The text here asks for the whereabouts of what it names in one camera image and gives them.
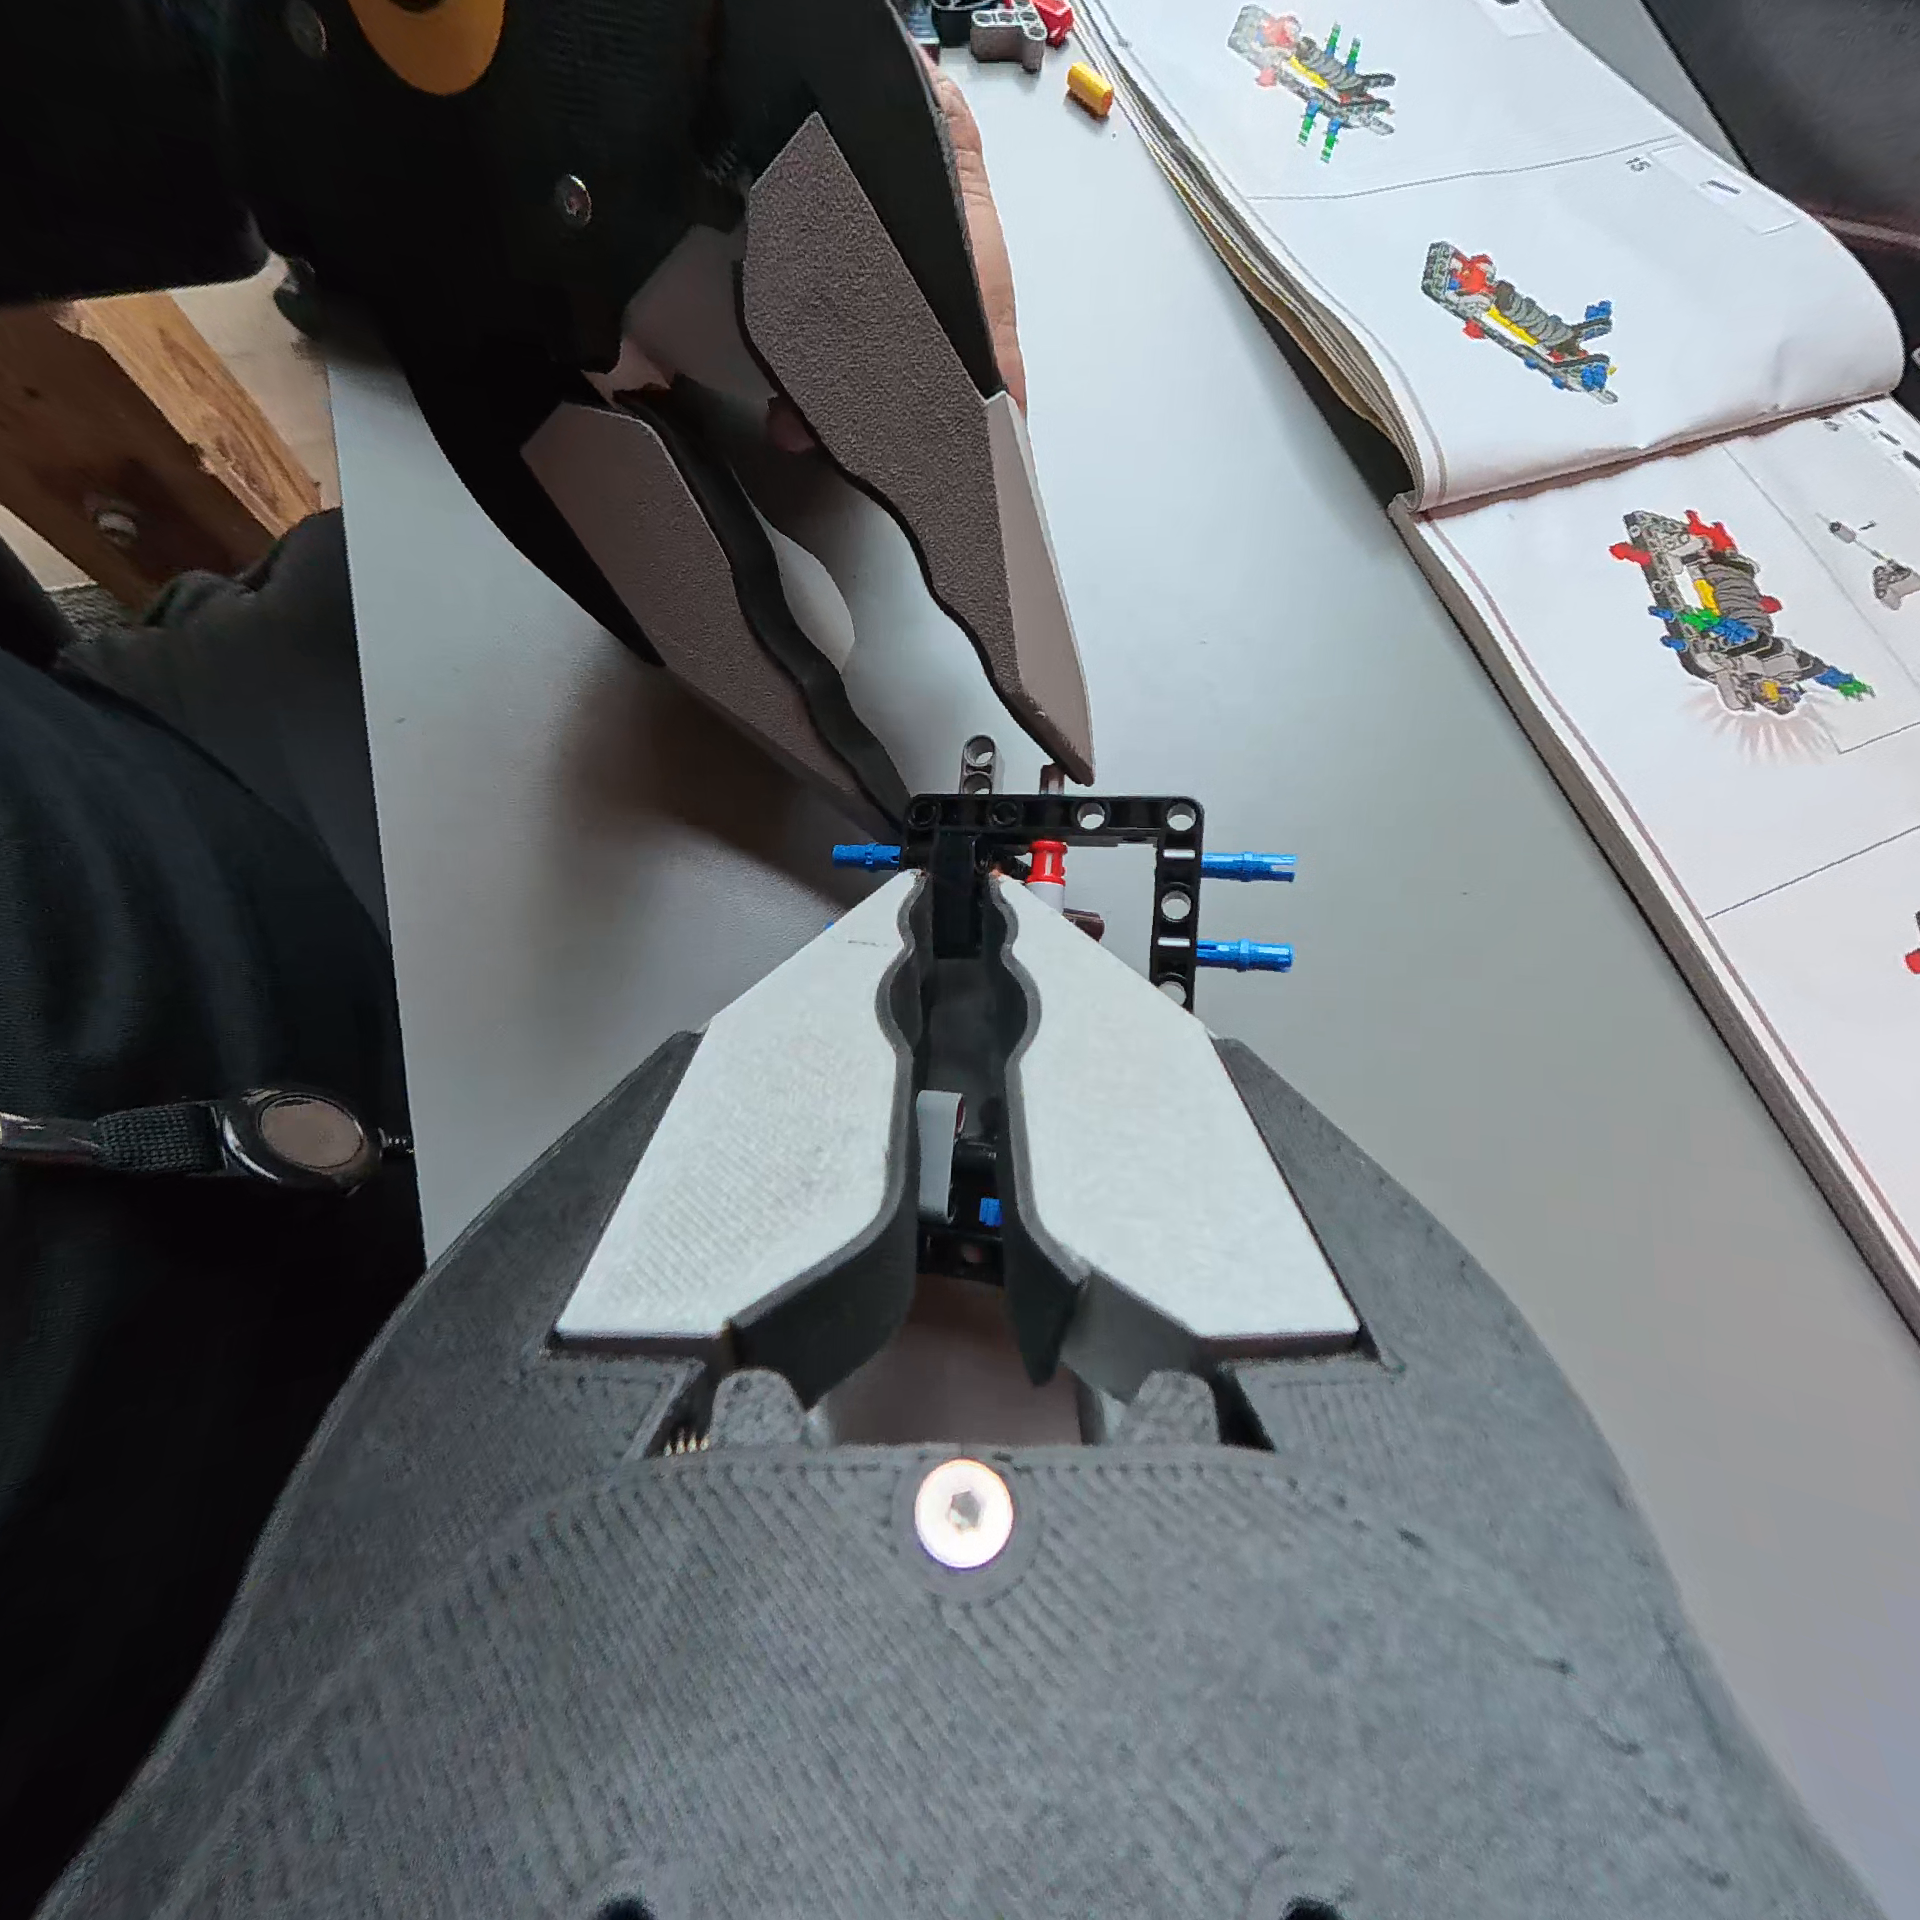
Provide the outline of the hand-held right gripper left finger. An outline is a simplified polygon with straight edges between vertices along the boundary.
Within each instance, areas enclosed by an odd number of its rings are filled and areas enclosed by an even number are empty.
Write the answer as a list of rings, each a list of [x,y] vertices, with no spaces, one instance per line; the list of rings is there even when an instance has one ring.
[[[561,1348],[776,1373],[818,1405],[889,1344],[917,1290],[917,893],[889,879],[707,1015]]]

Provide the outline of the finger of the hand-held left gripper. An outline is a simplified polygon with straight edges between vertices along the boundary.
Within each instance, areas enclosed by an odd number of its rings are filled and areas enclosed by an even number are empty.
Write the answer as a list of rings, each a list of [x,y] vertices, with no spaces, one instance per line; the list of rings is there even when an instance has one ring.
[[[1094,777],[1083,658],[1009,394],[978,394],[820,112],[758,174],[744,331],[820,455],[908,535],[996,702]]]
[[[908,787],[799,625],[770,528],[673,412],[561,399],[519,462],[694,702],[861,832],[900,832]]]

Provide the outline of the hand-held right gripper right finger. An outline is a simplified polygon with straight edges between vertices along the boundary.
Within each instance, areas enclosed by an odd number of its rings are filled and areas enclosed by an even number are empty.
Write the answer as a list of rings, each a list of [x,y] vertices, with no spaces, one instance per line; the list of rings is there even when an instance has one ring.
[[[1028,1378],[1325,1355],[1361,1309],[1210,1031],[1026,886],[988,886],[1005,1290]]]

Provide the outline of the black frame lego model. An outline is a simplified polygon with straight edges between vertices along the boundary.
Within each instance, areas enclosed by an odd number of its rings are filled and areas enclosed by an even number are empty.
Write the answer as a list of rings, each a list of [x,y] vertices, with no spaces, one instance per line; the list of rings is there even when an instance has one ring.
[[[1296,860],[1275,850],[1204,850],[1204,806],[1187,795],[1068,795],[1061,772],[1042,764],[1028,795],[996,795],[996,741],[966,741],[959,795],[917,795],[900,844],[835,844],[835,868],[899,879],[932,853],[941,886],[932,932],[959,932],[959,950],[932,954],[922,1045],[917,1045],[917,1272],[1005,1281],[1005,1024],[988,984],[988,879],[1026,886],[1090,940],[1094,911],[1061,892],[1068,850],[1152,850],[1152,990],[1189,1008],[1199,968],[1293,968],[1293,940],[1199,936],[1204,886],[1293,886]]]

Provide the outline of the person's left forearm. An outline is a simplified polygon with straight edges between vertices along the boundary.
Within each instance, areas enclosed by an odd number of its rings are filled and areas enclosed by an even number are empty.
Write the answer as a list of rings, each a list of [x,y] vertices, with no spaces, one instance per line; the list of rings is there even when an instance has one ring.
[[[248,174],[248,38],[286,5],[0,5],[0,298],[101,298],[248,281],[286,232]]]

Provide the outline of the pile of lego pieces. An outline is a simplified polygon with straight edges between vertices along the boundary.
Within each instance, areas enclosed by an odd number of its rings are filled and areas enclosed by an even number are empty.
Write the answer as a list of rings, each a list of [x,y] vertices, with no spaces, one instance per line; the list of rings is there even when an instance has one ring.
[[[1042,68],[1068,34],[1068,0],[899,0],[899,19],[922,55],[966,49],[969,63]]]

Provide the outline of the lego instruction booklet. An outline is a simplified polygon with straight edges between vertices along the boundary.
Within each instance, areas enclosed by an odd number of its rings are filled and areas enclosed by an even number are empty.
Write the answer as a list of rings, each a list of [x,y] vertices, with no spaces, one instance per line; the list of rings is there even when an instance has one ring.
[[[1848,250],[1547,5],[1083,11],[1914,1327],[1914,412]]]

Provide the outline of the person's left hand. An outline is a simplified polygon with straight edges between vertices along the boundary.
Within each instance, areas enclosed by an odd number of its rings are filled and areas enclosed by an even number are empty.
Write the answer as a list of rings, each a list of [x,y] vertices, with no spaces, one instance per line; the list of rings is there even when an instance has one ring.
[[[983,131],[969,117],[966,87],[952,87],[952,75],[932,75],[932,87],[936,87],[952,151],[959,151],[959,193],[966,193],[969,268],[978,268],[978,298],[988,320],[996,374],[1005,374],[1009,399],[1026,405],[1028,389],[1026,389],[1026,340],[1015,340],[1015,272],[1009,272],[1009,250],[1005,250],[988,164],[983,164]]]

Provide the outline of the person's torso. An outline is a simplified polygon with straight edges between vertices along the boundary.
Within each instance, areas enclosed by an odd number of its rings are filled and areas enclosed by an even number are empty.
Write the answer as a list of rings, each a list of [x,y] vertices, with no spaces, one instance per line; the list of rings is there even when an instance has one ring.
[[[406,1133],[339,513],[91,634],[7,554],[0,754],[13,1116],[308,1083]],[[0,1208],[0,1834],[35,1912],[421,1276],[421,1202],[406,1164],[353,1199],[7,1164]]]

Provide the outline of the wooden furniture frame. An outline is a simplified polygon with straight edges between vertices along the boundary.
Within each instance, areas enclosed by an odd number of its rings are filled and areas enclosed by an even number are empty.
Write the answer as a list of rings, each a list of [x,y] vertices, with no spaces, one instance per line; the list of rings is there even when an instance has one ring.
[[[142,606],[251,569],[322,485],[174,296],[120,296],[0,317],[0,501]]]

